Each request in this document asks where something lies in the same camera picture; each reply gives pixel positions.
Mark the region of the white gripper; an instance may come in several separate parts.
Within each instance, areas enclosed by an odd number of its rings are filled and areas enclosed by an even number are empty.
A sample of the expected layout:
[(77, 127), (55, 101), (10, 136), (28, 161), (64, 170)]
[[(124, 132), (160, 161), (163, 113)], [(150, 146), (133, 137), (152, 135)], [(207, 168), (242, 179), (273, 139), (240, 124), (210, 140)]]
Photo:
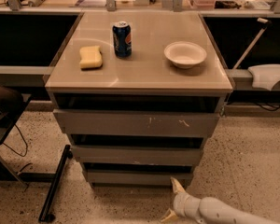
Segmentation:
[(161, 223), (177, 221), (178, 217), (188, 217), (193, 220), (199, 220), (202, 217), (199, 211), (201, 200), (186, 193), (183, 186), (176, 178), (171, 177), (170, 180), (173, 193), (176, 194), (173, 202), (174, 210), (169, 208), (161, 218)]

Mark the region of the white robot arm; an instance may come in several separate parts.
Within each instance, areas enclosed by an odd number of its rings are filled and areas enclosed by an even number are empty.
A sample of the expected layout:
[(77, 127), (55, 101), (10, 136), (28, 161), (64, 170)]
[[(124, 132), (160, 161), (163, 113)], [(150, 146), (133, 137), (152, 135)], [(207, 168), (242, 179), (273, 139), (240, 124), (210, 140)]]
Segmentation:
[(279, 224), (235, 209), (217, 198), (196, 198), (188, 194), (174, 177), (171, 177), (171, 183), (175, 194), (173, 207), (169, 208), (161, 218), (162, 223), (185, 217), (194, 220), (197, 224)]

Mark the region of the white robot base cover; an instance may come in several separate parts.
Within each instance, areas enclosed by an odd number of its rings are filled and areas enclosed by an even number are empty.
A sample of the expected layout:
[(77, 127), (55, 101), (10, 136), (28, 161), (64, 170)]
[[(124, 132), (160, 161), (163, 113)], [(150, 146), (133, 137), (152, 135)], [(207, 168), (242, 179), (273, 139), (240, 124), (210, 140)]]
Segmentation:
[(280, 64), (262, 64), (248, 68), (252, 87), (271, 91), (280, 82)]

